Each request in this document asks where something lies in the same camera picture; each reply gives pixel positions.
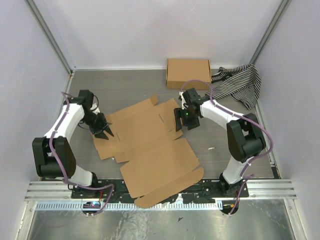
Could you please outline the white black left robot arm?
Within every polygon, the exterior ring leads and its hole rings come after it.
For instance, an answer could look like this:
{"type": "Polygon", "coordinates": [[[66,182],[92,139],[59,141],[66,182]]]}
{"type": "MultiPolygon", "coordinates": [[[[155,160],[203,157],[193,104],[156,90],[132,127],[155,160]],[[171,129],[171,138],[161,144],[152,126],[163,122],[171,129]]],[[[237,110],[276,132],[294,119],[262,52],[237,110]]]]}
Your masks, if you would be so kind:
{"type": "Polygon", "coordinates": [[[42,179],[61,179],[88,198],[102,194],[110,185],[101,186],[94,172],[77,165],[70,146],[72,135],[79,124],[86,124],[97,139],[108,140],[113,136],[110,122],[100,112],[96,97],[88,89],[80,90],[78,96],[62,94],[62,112],[49,131],[32,141],[32,151],[37,175],[42,179]]]}

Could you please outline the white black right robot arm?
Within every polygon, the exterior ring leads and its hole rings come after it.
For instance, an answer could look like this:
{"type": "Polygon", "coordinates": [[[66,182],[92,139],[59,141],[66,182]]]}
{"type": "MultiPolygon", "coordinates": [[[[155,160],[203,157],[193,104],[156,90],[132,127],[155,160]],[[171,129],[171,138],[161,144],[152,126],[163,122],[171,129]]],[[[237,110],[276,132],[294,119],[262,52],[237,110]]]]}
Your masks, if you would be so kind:
{"type": "Polygon", "coordinates": [[[194,88],[180,91],[181,107],[175,108],[175,130],[200,126],[200,118],[209,119],[226,130],[230,160],[220,174],[218,190],[224,197],[232,197],[240,188],[244,171],[250,160],[266,148],[266,141],[258,119],[253,113],[242,114],[230,110],[208,95],[201,97],[194,88]]]}

